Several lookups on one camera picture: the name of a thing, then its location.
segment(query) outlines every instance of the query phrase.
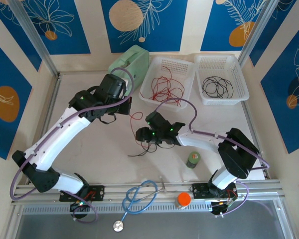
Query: green plastic case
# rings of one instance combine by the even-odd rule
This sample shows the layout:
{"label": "green plastic case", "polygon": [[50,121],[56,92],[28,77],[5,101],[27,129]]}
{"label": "green plastic case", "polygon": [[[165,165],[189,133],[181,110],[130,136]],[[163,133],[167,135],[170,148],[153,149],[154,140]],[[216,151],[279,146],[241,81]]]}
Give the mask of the green plastic case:
{"label": "green plastic case", "polygon": [[[148,51],[143,48],[134,45],[128,49],[122,56],[116,59],[109,68],[108,72],[110,73],[116,67],[123,67],[127,69],[134,78],[135,89],[140,86],[145,78],[145,75],[150,66],[150,54]],[[127,73],[123,71],[115,71],[114,75],[130,80]],[[128,89],[125,95],[131,91],[131,84],[128,84]]]}

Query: black wire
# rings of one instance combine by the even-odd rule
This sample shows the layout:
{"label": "black wire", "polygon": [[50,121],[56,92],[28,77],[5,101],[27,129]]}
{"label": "black wire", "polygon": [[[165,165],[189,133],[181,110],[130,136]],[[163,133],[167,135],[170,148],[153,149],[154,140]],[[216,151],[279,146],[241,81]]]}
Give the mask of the black wire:
{"label": "black wire", "polygon": [[[159,144],[157,144],[157,146],[160,147],[160,148],[165,148],[165,147],[160,146]],[[172,147],[169,147],[169,148],[174,148],[174,146],[175,146],[175,144]],[[169,148],[166,148],[166,149],[169,149]]]}
{"label": "black wire", "polygon": [[142,153],[140,153],[140,154],[138,154],[138,155],[128,155],[128,157],[142,157],[142,156],[144,156],[146,153],[154,153],[154,152],[156,152],[156,150],[157,150],[157,144],[154,144],[155,145],[155,149],[153,150],[153,151],[150,151],[150,146],[151,146],[152,144],[151,143],[148,143],[148,146],[147,146],[147,148],[145,148],[145,146],[143,146],[143,142],[141,143],[141,146],[142,146],[142,148],[145,150],[145,151],[143,151]]}
{"label": "black wire", "polygon": [[142,157],[144,156],[146,153],[154,153],[157,151],[157,147],[160,147],[160,148],[165,148],[165,147],[162,147],[160,146],[159,144],[153,144],[155,146],[155,149],[153,151],[149,151],[150,150],[150,146],[152,145],[151,143],[148,143],[148,147],[145,148],[145,146],[143,146],[143,142],[141,143],[142,145],[142,148],[144,149],[144,151],[138,155],[128,155],[128,157]]}
{"label": "black wire", "polygon": [[[208,91],[208,86],[215,85],[215,91]],[[221,98],[221,99],[230,99],[233,97],[234,88],[229,80],[223,79],[218,76],[207,77],[202,84],[202,90],[210,98]]]}

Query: small bottle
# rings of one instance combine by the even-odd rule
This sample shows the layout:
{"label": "small bottle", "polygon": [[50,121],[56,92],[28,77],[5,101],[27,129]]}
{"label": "small bottle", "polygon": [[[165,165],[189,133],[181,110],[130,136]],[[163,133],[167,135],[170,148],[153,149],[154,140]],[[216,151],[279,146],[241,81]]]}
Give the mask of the small bottle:
{"label": "small bottle", "polygon": [[187,159],[186,166],[188,168],[195,168],[199,161],[200,154],[198,152],[191,152]]}
{"label": "small bottle", "polygon": [[191,203],[191,197],[188,193],[181,193],[175,200],[175,206],[178,209],[184,209]]}

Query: green can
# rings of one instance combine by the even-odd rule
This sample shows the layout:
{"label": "green can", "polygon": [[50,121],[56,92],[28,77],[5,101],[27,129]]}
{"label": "green can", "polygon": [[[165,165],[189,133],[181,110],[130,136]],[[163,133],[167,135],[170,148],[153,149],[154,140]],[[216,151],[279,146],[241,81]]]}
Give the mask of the green can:
{"label": "green can", "polygon": [[187,159],[186,166],[188,168],[195,168],[199,161],[200,161],[200,154],[195,151],[191,152]]}

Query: glass panel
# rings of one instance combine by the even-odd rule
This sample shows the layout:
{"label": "glass panel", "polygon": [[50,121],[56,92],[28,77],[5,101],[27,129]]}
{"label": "glass panel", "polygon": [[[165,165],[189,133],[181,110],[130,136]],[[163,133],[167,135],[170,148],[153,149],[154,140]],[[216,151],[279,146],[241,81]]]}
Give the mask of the glass panel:
{"label": "glass panel", "polygon": [[70,215],[23,216],[17,239],[281,239],[282,228],[272,200],[247,201],[224,218],[211,213],[144,213],[127,215],[124,230],[116,233],[113,223],[122,214],[100,214],[97,223],[83,225]]}

